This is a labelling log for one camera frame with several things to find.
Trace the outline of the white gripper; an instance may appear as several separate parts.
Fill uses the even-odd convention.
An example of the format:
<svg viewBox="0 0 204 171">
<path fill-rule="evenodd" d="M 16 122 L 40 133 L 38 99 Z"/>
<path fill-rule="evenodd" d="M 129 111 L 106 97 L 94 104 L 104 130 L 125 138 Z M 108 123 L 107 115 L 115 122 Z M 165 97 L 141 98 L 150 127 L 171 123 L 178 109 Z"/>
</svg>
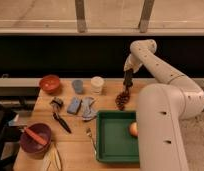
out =
<svg viewBox="0 0 204 171">
<path fill-rule="evenodd" d="M 142 65 L 143 63 L 138 58 L 130 54 L 125 61 L 124 70 L 128 71 L 132 69 L 133 72 L 136 73 L 139 71 Z"/>
</svg>

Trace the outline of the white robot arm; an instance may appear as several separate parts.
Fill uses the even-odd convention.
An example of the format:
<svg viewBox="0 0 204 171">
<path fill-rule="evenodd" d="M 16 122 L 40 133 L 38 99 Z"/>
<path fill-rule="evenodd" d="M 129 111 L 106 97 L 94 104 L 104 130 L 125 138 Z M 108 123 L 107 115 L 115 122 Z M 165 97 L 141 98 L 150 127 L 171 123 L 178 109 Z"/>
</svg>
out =
<svg viewBox="0 0 204 171">
<path fill-rule="evenodd" d="M 189 171 L 179 121 L 200 114 L 204 91 L 191 78 L 155 55 L 152 39 L 134 41 L 125 70 L 145 67 L 156 79 L 137 95 L 141 171 Z"/>
</svg>

